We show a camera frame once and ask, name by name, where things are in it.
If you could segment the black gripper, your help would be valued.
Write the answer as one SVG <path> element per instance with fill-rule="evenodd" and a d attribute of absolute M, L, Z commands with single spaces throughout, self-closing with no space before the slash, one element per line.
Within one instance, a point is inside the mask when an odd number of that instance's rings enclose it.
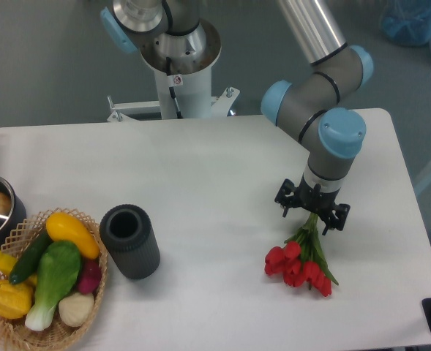
<path fill-rule="evenodd" d="M 312 171 L 304 171 L 299 185 L 286 178 L 280 186 L 275 203 L 282 208 L 282 216 L 286 217 L 291 208 L 301 207 L 317 214 L 325 224 L 322 235 L 330 230 L 342 231 L 350 212 L 348 204 L 336 204 L 340 191 L 340 180 L 323 179 Z"/>

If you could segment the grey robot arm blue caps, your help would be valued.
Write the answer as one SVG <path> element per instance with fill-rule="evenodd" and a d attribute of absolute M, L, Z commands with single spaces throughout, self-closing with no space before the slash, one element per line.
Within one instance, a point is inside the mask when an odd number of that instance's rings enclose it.
<path fill-rule="evenodd" d="M 312 75 L 299 86 L 281 80 L 264 94 L 261 112 L 309 151 L 299 184 L 285 180 L 275 198 L 285 210 L 303 208 L 341 230 L 350 210 L 335 199 L 366 135 L 364 119 L 340 101 L 372 75 L 369 53 L 348 45 L 323 1 L 280 1 Z M 211 68 L 220 36 L 196 1 L 114 1 L 100 13 L 105 30 L 126 53 L 139 52 L 154 71 L 164 119 L 215 114 Z"/>

